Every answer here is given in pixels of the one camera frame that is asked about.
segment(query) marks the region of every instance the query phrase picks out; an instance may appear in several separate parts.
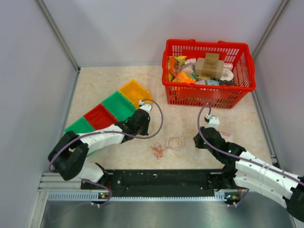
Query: red plastic shopping basket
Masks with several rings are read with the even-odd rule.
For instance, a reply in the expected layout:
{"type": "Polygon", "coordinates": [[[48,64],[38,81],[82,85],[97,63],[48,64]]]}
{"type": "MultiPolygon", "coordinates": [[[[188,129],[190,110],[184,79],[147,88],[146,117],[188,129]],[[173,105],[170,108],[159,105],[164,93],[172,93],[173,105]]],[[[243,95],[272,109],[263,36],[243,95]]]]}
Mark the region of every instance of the red plastic shopping basket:
{"type": "Polygon", "coordinates": [[[256,87],[255,67],[249,47],[245,43],[224,41],[211,43],[197,42],[194,39],[169,39],[162,57],[162,69],[162,84],[165,86],[169,104],[203,106],[209,103],[216,108],[233,108],[256,87]],[[233,64],[233,82],[237,86],[196,85],[168,80],[169,56],[187,56],[187,59],[198,58],[205,57],[207,52],[219,53],[220,60],[233,64]]]}

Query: table top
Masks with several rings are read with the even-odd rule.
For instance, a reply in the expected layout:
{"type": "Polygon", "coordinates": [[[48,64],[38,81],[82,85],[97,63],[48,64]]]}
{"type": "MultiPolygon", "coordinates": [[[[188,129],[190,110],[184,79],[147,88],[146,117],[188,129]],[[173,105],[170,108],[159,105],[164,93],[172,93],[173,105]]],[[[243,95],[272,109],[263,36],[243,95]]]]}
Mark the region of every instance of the table top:
{"type": "MultiPolygon", "coordinates": [[[[194,146],[193,137],[198,133],[197,116],[200,107],[168,104],[161,78],[161,66],[81,68],[67,127],[132,79],[150,91],[154,100],[161,106],[164,115],[164,124],[157,136],[148,140],[134,139],[123,144],[105,147],[89,156],[90,162],[97,162],[106,169],[218,169],[223,167],[207,150],[197,149],[194,146]],[[183,136],[185,140],[182,148],[175,153],[171,149],[166,149],[160,159],[154,156],[152,146],[160,143],[164,148],[167,138],[180,136],[183,136]]],[[[218,130],[233,134],[232,142],[271,163],[250,93],[234,108],[213,108],[212,114],[220,120],[218,130]]],[[[150,135],[157,131],[160,122],[161,115],[154,105],[149,125],[150,135]]],[[[203,118],[201,125],[206,125],[203,118]]]]}

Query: wall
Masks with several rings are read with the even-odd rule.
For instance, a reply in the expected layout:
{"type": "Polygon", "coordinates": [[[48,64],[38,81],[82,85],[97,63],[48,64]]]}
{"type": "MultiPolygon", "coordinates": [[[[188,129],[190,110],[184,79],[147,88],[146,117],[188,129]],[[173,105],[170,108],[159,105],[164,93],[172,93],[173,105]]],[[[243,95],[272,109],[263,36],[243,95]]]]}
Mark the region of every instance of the wall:
{"type": "Polygon", "coordinates": [[[24,228],[76,73],[34,0],[0,8],[0,226],[24,228]]]}
{"type": "Polygon", "coordinates": [[[256,58],[257,93],[283,168],[304,175],[304,1],[292,1],[256,58]]]}
{"type": "Polygon", "coordinates": [[[255,49],[279,0],[44,0],[80,66],[159,64],[170,38],[255,49]]]}

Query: colored storage bin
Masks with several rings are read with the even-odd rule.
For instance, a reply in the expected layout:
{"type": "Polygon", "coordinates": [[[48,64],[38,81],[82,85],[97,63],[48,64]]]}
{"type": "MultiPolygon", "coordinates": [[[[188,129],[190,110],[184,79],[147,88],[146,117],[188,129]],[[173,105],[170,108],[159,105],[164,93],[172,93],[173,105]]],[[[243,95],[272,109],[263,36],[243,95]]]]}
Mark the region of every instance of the colored storage bin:
{"type": "Polygon", "coordinates": [[[95,129],[86,121],[84,117],[75,121],[71,126],[65,129],[65,132],[73,131],[75,134],[93,132],[95,129]]]}
{"type": "Polygon", "coordinates": [[[124,121],[136,111],[134,105],[116,91],[101,103],[118,121],[124,121]]]}
{"type": "Polygon", "coordinates": [[[255,66],[245,43],[219,41],[197,42],[194,39],[169,39],[162,57],[162,84],[165,86],[167,102],[175,105],[203,106],[209,103],[215,108],[233,108],[248,92],[254,91],[255,66]],[[168,80],[169,56],[187,58],[205,57],[206,53],[219,53],[219,59],[233,64],[233,82],[237,86],[197,85],[170,82],[168,80]]]}
{"type": "Polygon", "coordinates": [[[138,102],[142,99],[149,98],[153,99],[150,92],[142,87],[138,82],[135,80],[131,80],[123,87],[118,90],[122,95],[125,96],[131,103],[135,106],[136,109],[139,108],[138,102]]]}
{"type": "Polygon", "coordinates": [[[84,118],[95,130],[104,129],[117,122],[117,119],[102,104],[85,114],[84,118]]]}

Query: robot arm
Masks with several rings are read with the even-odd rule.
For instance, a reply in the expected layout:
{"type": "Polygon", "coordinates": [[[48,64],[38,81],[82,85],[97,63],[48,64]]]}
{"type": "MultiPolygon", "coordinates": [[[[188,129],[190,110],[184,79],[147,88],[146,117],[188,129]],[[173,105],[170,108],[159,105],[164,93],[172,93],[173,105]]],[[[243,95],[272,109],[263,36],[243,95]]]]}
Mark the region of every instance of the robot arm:
{"type": "MultiPolygon", "coordinates": [[[[100,164],[86,161],[87,155],[108,145],[120,144],[133,139],[128,135],[108,132],[122,132],[134,136],[137,134],[148,135],[151,109],[151,104],[140,101],[140,108],[134,112],[132,117],[76,140],[57,156],[53,161],[53,167],[65,181],[80,178],[95,183],[100,182],[107,173],[100,164]]],[[[87,134],[75,134],[73,131],[65,133],[49,154],[48,160],[51,162],[64,146],[83,135],[87,134]]]]}
{"type": "Polygon", "coordinates": [[[233,189],[239,186],[253,190],[276,201],[286,208],[292,216],[304,221],[304,187],[298,183],[298,181],[304,181],[304,177],[301,178],[298,175],[283,171],[258,159],[245,148],[235,143],[226,142],[217,131],[219,119],[216,116],[207,115],[205,120],[208,124],[206,127],[200,127],[200,130],[210,144],[240,158],[262,164],[262,166],[258,166],[242,159],[224,155],[208,146],[200,134],[197,134],[193,138],[195,146],[200,149],[207,149],[225,165],[221,174],[211,174],[209,176],[209,187],[213,189],[233,189]],[[290,176],[293,180],[273,170],[290,176]]]}

